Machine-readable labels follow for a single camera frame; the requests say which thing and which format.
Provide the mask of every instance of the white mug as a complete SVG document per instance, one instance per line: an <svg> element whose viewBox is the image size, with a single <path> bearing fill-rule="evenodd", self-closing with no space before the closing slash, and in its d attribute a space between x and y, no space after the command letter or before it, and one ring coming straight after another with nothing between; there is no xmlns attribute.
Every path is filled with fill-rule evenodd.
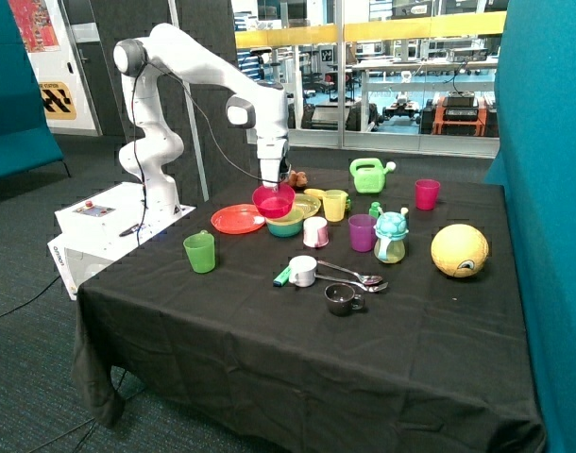
<svg viewBox="0 0 576 453"><path fill-rule="evenodd" d="M310 217L303 223L303 243L311 248L328 244L328 221L323 217Z"/></svg>
<svg viewBox="0 0 576 453"><path fill-rule="evenodd" d="M317 260L314 257L307 255L294 257L288 263L288 267L290 267L288 281L292 284L305 288L315 283Z"/></svg>

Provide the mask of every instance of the teal partition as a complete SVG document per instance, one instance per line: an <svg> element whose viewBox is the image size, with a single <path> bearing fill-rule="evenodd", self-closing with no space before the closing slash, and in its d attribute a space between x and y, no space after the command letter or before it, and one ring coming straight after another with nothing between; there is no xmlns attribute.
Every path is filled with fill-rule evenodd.
<svg viewBox="0 0 576 453"><path fill-rule="evenodd" d="M576 1L511 0L497 77L503 184L550 452L576 452Z"/></svg>
<svg viewBox="0 0 576 453"><path fill-rule="evenodd" d="M0 177L62 160L7 0L0 0Z"/></svg>

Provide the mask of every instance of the teal bowl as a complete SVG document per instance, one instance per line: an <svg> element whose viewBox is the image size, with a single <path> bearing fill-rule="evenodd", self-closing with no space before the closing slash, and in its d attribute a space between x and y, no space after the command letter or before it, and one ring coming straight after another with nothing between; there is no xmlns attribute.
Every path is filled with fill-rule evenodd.
<svg viewBox="0 0 576 453"><path fill-rule="evenodd" d="M296 236L303 229L305 212L298 207L279 219L266 219L269 232L279 238L289 238Z"/></svg>

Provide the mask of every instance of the gray carpet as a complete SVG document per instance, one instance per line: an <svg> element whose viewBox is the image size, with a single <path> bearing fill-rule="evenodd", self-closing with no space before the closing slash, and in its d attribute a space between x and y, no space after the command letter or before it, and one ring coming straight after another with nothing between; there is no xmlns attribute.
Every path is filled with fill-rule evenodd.
<svg viewBox="0 0 576 453"><path fill-rule="evenodd" d="M132 176L117 160L121 142L58 136L73 174L53 163L0 180L0 314L40 293L57 271L46 244L57 236L55 210ZM345 168L352 153L295 149L297 166ZM403 173L479 181L489 160L394 156ZM89 434L91 416L70 379L75 304L60 280L29 305L0 318L0 452L72 452ZM122 370L114 370L119 382ZM240 437L198 412L144 389L127 374L130 397L114 429L95 425L79 451L280 452L257 438Z"/></svg>

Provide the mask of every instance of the pink bowl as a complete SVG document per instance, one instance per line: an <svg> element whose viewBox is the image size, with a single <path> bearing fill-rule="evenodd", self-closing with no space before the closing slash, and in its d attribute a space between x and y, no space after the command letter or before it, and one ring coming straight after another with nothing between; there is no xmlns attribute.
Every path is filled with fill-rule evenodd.
<svg viewBox="0 0 576 453"><path fill-rule="evenodd" d="M295 201L295 191L286 183L278 184L274 191L268 187L260 186L252 194L252 202L257 211L268 219L279 219L292 210Z"/></svg>

